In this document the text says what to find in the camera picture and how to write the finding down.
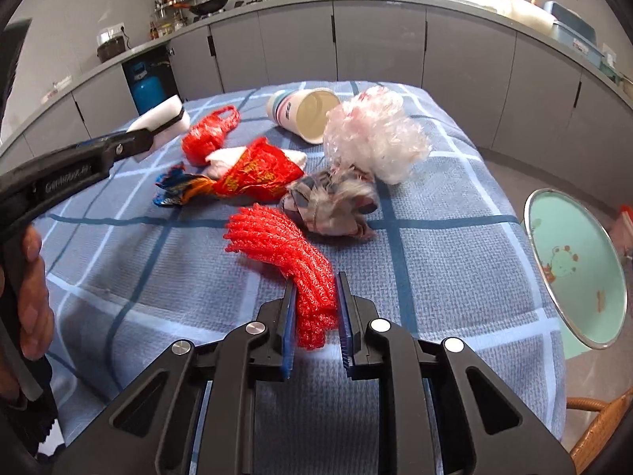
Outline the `person left hand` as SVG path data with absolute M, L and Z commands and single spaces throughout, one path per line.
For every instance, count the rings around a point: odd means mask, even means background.
M 28 360 L 38 361 L 53 341 L 55 315 L 49 304 L 46 269 L 41 255 L 42 237 L 33 225 L 26 228 L 21 249 L 26 260 L 23 281 L 17 292 L 21 352 Z

